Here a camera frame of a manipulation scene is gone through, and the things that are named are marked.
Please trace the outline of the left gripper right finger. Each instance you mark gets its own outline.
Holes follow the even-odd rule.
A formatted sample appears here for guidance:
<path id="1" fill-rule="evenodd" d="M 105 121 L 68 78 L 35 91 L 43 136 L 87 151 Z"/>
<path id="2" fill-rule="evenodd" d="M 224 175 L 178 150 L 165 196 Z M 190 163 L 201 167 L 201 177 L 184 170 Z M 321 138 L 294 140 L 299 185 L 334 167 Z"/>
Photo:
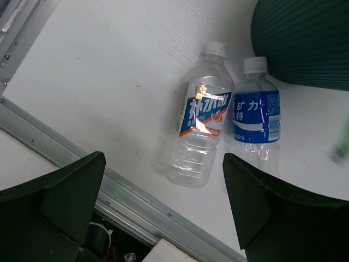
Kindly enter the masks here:
<path id="1" fill-rule="evenodd" d="M 222 164 L 248 261 L 348 261 L 348 202 L 294 186 L 226 153 Z"/>

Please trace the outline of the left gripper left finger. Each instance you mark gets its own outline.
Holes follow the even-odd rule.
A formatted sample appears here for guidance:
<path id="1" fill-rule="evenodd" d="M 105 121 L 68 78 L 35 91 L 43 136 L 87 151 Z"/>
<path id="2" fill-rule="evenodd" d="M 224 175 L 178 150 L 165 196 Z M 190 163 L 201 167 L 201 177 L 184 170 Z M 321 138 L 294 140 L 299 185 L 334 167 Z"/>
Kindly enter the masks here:
<path id="1" fill-rule="evenodd" d="M 93 152 L 1 191 L 1 261 L 75 261 L 84 244 L 106 159 Z"/>

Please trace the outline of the green plastic soda bottle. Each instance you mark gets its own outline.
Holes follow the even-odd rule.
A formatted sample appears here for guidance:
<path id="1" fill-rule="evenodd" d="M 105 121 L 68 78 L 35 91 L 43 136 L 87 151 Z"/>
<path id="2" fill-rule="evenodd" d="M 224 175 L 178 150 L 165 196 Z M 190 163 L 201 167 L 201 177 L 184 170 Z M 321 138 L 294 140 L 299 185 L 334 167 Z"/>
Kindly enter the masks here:
<path id="1" fill-rule="evenodd" d="M 341 137 L 330 153 L 330 159 L 338 166 L 348 162 L 348 117 L 346 118 Z"/>

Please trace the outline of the clear bottle blue label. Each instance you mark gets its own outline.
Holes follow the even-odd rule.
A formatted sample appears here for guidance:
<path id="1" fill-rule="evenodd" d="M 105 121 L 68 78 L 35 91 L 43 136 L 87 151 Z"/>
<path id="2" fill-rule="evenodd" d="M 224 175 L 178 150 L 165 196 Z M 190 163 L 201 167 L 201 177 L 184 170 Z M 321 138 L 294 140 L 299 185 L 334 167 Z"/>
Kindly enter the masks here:
<path id="1" fill-rule="evenodd" d="M 281 136 L 280 93 L 266 79 L 266 57 L 244 60 L 244 82 L 233 100 L 234 153 L 254 167 L 277 175 Z"/>

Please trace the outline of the clear bottle orange white label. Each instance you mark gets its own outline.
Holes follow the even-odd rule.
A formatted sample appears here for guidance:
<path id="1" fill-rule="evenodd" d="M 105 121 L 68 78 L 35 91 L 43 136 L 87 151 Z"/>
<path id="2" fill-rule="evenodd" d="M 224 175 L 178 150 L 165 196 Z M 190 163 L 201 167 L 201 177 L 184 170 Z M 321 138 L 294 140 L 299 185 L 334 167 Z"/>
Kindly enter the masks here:
<path id="1" fill-rule="evenodd" d="M 234 83 L 224 63 L 228 46 L 212 41 L 183 81 L 183 93 L 166 160 L 166 178 L 201 188 L 209 180 Z"/>

